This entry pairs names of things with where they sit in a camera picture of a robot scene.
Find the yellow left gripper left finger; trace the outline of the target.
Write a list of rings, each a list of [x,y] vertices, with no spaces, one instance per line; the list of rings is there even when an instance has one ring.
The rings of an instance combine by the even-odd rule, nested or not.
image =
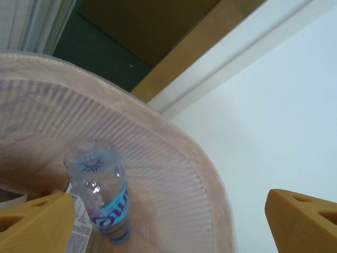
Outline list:
[[[75,215],[64,192],[1,209],[1,252],[65,252]]]

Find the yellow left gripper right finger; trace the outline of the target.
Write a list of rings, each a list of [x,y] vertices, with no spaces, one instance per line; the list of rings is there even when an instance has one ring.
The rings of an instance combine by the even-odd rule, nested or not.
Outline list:
[[[336,252],[336,203],[272,189],[265,215],[278,252]]]

